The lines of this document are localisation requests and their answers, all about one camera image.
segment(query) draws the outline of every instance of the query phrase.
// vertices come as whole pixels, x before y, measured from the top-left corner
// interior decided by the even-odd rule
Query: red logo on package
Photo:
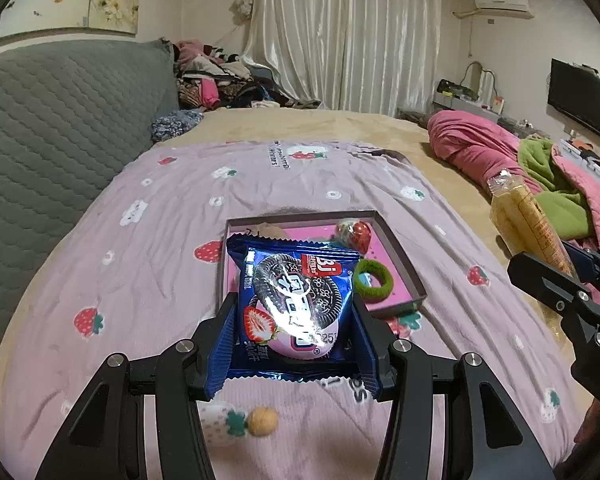
[[[342,265],[333,260],[326,260],[314,254],[302,254],[302,273],[310,278],[317,276],[339,276]]]

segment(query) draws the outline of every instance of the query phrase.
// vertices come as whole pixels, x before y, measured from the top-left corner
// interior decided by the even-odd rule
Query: beige mattress cover
[[[204,120],[193,130],[162,142],[160,146],[274,139],[354,140],[401,152],[439,190],[502,265],[507,265],[509,253],[489,218],[490,203],[487,196],[453,166],[437,159],[429,145],[427,131],[414,123],[377,114],[334,110],[223,109],[206,113]],[[62,251],[62,242],[56,246],[27,287],[0,345],[0,411],[4,375],[13,346],[18,343],[18,330],[27,317],[28,297],[35,292],[37,286],[45,283],[45,275],[50,266],[48,264],[59,251]],[[528,299],[541,316],[537,302],[532,298]],[[573,362],[573,348],[568,342],[563,346],[562,353],[568,362]],[[590,405],[591,396],[583,388],[578,392],[578,402],[584,414]]]

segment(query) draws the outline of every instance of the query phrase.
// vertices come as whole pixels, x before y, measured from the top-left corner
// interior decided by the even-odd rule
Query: white satin curtain
[[[243,59],[299,100],[394,116],[425,111],[442,0],[254,0]]]

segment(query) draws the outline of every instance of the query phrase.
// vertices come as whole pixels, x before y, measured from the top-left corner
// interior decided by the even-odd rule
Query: green blanket
[[[544,189],[536,200],[558,236],[562,240],[586,238],[594,233],[587,199],[552,161],[552,145],[547,139],[522,140],[518,164]]]

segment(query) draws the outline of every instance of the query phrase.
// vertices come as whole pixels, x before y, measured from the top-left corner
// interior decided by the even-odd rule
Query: blue patterned cloth
[[[186,134],[190,129],[200,124],[203,115],[194,110],[176,110],[156,119],[151,127],[151,140],[161,142]]]

